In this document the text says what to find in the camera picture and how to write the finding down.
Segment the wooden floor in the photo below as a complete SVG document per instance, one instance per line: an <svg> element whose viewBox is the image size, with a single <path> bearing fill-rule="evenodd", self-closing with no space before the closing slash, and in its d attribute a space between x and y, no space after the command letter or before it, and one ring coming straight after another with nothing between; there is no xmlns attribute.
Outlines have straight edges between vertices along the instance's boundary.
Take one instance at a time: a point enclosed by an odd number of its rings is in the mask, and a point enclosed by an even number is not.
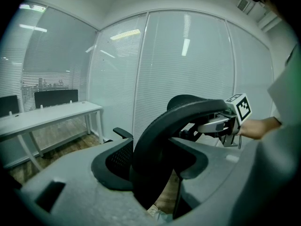
<svg viewBox="0 0 301 226"><path fill-rule="evenodd" d="M52 164L55 160L59 159L61 156L78 150L86 149L95 145L99 145L98 137L92 134L84 135L48 153L45 153L44 157L42 158L37 157L37 161L43 168L45 168L48 165ZM8 173L22 185L26 183L30 178L35 176L38 172L39 171L36 169L36 167L31 161L16 166L8 171ZM167 214L173 212L178 192L178 185L179 178L173 171L162 194L154 203L159 210Z"/></svg>

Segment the person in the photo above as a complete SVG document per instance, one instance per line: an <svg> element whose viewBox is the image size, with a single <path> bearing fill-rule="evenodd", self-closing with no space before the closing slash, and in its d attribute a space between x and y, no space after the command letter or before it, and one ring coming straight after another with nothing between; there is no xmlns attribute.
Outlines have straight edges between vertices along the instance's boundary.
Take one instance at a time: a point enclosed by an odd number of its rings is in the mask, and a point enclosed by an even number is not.
<svg viewBox="0 0 301 226"><path fill-rule="evenodd" d="M296 19L292 16L291 11L286 9L286 6L288 5L285 3L285 0L254 0L256 2L260 1L264 3L267 7L269 7L275 14L277 14L280 18L282 18L284 21L286 21L295 31L296 35L299 35L299 28L297 27ZM293 57L293 53L299 53L300 49L296 45L295 48L292 50L290 56L287 59L287 62L285 64L285 67L292 62L291 58ZM299 63L300 61L295 59L293 63ZM281 117L278 113L278 111L274 111L274 116L263 119L263 120L247 120L242 124L240 127L239 132L237 135L242 135L248 138L252 139L261 139L263 138L268 132L280 128L282 125Z"/></svg>

